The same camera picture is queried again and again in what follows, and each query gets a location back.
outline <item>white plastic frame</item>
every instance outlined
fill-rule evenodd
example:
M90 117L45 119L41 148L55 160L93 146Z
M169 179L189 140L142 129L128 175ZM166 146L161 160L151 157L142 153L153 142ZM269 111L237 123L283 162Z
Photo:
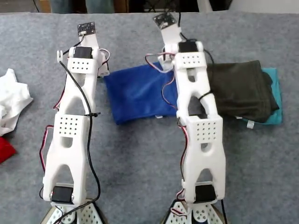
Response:
M212 93L205 95L211 89L202 43L196 42L198 52L180 53L178 49L179 33L174 32L172 35L173 41L170 41L171 33L162 30L165 51L176 54L172 63L178 90L177 118L181 125L186 126L188 135L188 146L183 163L185 181L182 180L182 187L187 206L189 209L193 209L196 186L211 183L198 182L204 169L209 169L213 176L212 185L215 189L216 200L210 203L224 198L226 158L222 144L223 121L222 117L218 115L214 95ZM158 60L164 70L172 66L167 58L164 61L160 56ZM190 81L188 76L194 76L195 82ZM201 98L200 102L205 108L207 119L189 116L188 106L192 96Z
M74 58L74 48L71 48L67 68L77 82L82 81L82 79L84 80L84 84L81 88L87 97L91 111L96 112L94 95L98 70L101 69L105 74L109 74L107 65L102 65L102 62L105 61L106 58L104 54L99 54L95 34L85 36L81 46L92 47L93 58ZM60 61L61 59L61 53L57 52L57 60ZM67 74L64 95L59 105L59 111L55 115L53 140L47 154L46 170L43 178L43 199L45 201L51 201L51 193L54 186L73 187L73 205L65 206L54 202L51 203L53 206L64 206L67 210L83 204L86 200L85 143L87 138L86 133L89 127L89 118L84 115L70 114L72 113L70 109L78 98L82 101L85 114L88 114L89 111L82 93ZM63 165L69 167L73 183L56 182L56 176Z

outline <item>teal cloth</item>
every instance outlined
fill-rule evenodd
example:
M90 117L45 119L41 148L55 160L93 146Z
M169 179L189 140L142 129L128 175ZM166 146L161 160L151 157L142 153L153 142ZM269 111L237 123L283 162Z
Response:
M272 79L272 94L276 100L279 109L276 110L265 123L258 123L262 125L279 125L282 123L282 104L281 104L281 96L280 96L280 88L279 88L279 81L277 75L276 68L263 68L264 72L267 72L270 78Z

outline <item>metal base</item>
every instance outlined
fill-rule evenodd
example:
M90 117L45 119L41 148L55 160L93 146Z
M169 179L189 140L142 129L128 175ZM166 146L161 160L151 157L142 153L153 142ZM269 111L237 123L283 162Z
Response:
M62 213L56 207L52 207L41 224L53 224L57 219L61 217ZM89 204L81 210L80 213L68 215L63 218L61 224L106 224L102 212L95 204Z
M174 200L171 207L182 213L187 213L185 203ZM190 220L186 216L177 216L168 209L161 224L224 224L222 214L211 204L194 204Z

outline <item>white tag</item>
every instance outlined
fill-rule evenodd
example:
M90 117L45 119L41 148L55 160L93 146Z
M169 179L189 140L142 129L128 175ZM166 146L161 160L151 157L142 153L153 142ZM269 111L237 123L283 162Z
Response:
M247 122L247 128L253 129L253 126L254 126L254 121L249 120L249 121Z

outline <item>gray carpet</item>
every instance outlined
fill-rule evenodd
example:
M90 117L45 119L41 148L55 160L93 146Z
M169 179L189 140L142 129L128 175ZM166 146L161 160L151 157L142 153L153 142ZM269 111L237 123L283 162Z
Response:
M144 64L163 46L152 14L0 16L0 75L15 70L29 86L33 103L6 136L18 154L0 165L0 218L7 224L37 224L50 204L38 191L43 171L38 150L44 127L53 124L64 84L56 50L78 41L77 24L96 22L102 47L111 51L111 71ZM183 14L187 37L199 38L218 63L260 60L277 67L284 121L280 126L225 120L226 209L237 224L296 223L299 219L299 15ZM105 84L97 84L92 158L102 195L98 205L111 224L157 224L180 189L179 159L184 136L174 118L140 119L117 126ZM88 195L96 194L91 172Z

